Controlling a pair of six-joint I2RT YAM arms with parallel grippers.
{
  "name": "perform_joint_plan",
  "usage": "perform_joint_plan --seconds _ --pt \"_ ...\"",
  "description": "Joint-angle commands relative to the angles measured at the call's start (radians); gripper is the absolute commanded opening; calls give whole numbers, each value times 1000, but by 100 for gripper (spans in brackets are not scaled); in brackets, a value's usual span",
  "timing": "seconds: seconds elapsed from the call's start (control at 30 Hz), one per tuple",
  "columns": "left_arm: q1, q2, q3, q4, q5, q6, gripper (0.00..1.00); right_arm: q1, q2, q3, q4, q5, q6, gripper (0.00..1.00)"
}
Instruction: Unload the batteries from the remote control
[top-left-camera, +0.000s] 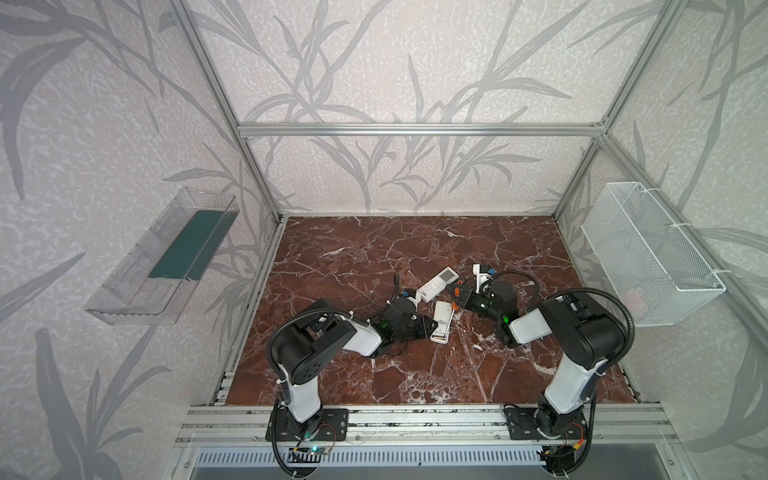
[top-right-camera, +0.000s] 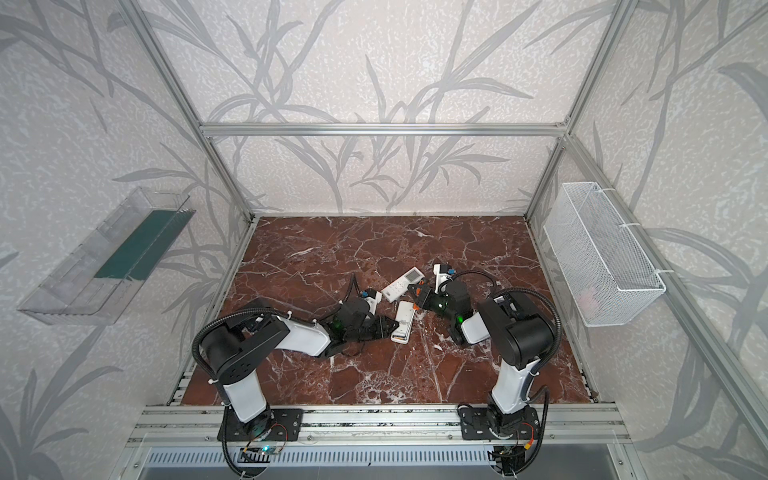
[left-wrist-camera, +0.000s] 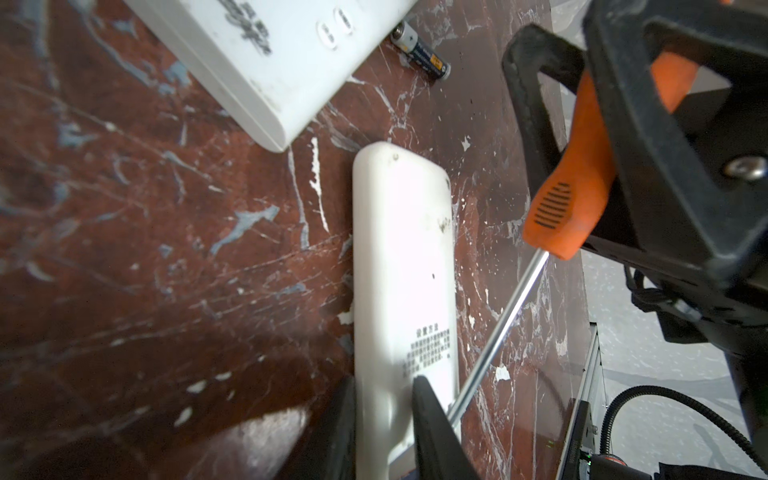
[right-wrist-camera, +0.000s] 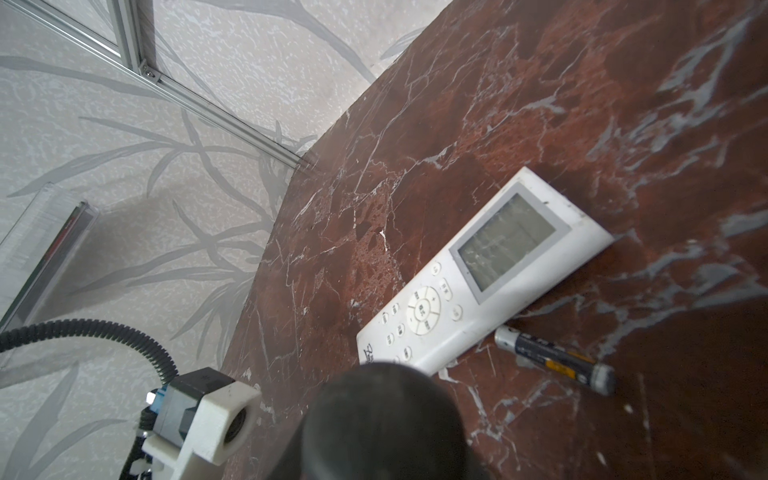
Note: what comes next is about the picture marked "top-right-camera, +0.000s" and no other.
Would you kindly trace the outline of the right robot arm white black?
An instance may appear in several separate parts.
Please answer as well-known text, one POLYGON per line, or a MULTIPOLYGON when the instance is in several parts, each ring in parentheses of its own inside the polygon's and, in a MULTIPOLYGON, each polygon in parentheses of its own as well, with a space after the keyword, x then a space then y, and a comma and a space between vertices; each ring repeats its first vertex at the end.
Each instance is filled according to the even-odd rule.
POLYGON ((501 366, 489 396, 487 425, 501 438, 511 436, 530 410, 534 378, 562 341, 562 321, 553 302, 535 290, 514 287, 473 305, 459 280, 446 280, 437 288, 421 281, 407 291, 417 308, 450 321, 451 336, 459 345, 489 340, 498 350, 501 366))

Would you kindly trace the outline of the white remote being unloaded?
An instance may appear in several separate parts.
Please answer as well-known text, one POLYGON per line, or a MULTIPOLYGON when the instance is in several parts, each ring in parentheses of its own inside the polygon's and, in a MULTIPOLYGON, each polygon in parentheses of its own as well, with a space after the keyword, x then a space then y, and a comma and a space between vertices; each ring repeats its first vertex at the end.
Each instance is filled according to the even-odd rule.
POLYGON ((395 320, 397 328, 391 333, 390 339, 399 344, 407 344, 410 338, 416 307, 412 302, 401 301, 398 304, 395 320))

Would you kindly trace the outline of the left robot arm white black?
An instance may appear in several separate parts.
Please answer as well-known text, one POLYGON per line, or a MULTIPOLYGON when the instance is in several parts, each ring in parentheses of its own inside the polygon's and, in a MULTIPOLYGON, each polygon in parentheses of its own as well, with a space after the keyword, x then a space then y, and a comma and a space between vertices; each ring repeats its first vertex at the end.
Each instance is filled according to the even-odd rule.
POLYGON ((269 404, 257 375, 259 365, 275 350, 330 358, 349 343, 383 340, 398 322, 380 315, 369 301, 355 297, 311 321, 296 318, 257 299, 204 326, 193 339, 192 356, 242 426, 267 421, 269 404))

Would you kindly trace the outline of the orange handled screwdriver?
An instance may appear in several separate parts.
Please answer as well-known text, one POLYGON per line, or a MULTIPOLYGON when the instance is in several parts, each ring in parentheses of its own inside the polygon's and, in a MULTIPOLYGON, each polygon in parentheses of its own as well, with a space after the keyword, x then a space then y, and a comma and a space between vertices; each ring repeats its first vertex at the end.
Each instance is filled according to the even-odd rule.
POLYGON ((422 292, 422 285, 420 283, 411 284, 408 286, 408 293, 412 297, 415 310, 420 310, 422 308, 421 292, 422 292))

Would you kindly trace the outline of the white remote with display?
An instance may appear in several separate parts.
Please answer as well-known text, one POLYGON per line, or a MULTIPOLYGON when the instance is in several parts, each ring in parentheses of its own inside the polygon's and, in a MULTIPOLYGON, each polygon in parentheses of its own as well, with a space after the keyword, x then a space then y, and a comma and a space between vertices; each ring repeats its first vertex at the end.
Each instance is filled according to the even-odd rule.
POLYGON ((417 284, 423 279, 424 274, 417 267, 413 267, 385 287, 382 290, 382 295, 387 301, 395 302, 408 291, 410 285, 417 284))

